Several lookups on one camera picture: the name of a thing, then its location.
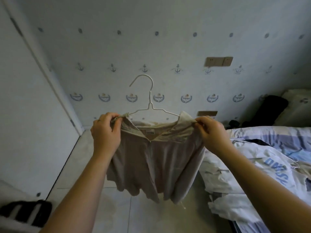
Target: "left hand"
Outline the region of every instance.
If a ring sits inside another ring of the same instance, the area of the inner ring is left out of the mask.
[[[113,129],[110,127],[111,120],[118,116],[118,113],[106,113],[93,122],[91,133],[94,139],[94,155],[107,156],[111,159],[119,147],[122,118],[117,119]]]

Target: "jacket collar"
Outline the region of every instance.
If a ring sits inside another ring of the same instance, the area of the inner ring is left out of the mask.
[[[121,125],[121,130],[126,133],[130,133],[139,137],[147,139],[144,134],[138,129],[156,129],[156,128],[166,128],[171,127],[168,131],[160,134],[153,141],[175,141],[175,142],[185,142],[190,134],[193,133],[193,123],[196,121],[185,111],[182,111],[176,122],[173,123],[146,123],[140,121],[131,121],[128,113],[121,115],[123,117],[123,122]]]

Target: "forearm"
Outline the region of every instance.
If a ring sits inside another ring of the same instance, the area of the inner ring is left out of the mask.
[[[86,233],[94,225],[110,155],[94,154],[41,233]]]
[[[306,232],[311,207],[260,171],[234,147],[217,154],[271,232]]]

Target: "door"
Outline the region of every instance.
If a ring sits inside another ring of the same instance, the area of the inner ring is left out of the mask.
[[[0,179],[45,199],[78,133],[0,2]]]

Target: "beige jacket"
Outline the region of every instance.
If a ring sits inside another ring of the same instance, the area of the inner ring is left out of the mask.
[[[121,144],[107,171],[107,179],[117,184],[119,191],[132,196],[142,189],[147,198],[175,204],[188,193],[204,158],[204,146],[196,121],[181,112],[178,121],[168,124],[131,122],[128,114],[121,125]]]

